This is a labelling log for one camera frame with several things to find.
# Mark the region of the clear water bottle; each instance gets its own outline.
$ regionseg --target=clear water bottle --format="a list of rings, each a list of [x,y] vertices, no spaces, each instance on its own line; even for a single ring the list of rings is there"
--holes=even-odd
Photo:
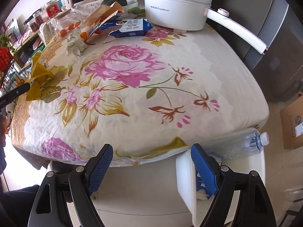
[[[261,152],[269,144],[267,132],[260,134],[255,128],[235,132],[200,143],[202,148],[220,154],[224,160],[237,159]]]

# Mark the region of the white bottle cap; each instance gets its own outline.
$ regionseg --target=white bottle cap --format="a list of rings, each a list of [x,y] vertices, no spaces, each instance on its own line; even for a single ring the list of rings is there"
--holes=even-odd
[[[265,145],[269,144],[269,137],[268,137],[267,132],[264,132],[264,133],[260,134],[260,140],[261,140],[262,146],[265,146]]]

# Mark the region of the pink petal print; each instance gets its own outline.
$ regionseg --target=pink petal print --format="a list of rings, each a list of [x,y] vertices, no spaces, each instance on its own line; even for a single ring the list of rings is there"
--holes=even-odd
[[[186,125],[190,124],[190,122],[188,122],[188,120],[186,119],[182,119],[183,123],[185,123]]]

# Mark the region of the dark green pumpkin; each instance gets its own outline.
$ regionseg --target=dark green pumpkin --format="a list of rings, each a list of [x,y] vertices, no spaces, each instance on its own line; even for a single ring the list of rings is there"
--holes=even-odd
[[[104,0],[101,5],[107,5],[110,6],[112,5],[114,2],[118,2],[121,6],[126,6],[127,5],[127,1],[126,0]]]

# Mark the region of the dark pants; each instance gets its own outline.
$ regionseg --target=dark pants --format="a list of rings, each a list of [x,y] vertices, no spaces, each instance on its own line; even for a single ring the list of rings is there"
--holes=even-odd
[[[27,227],[39,185],[0,193],[1,227]]]

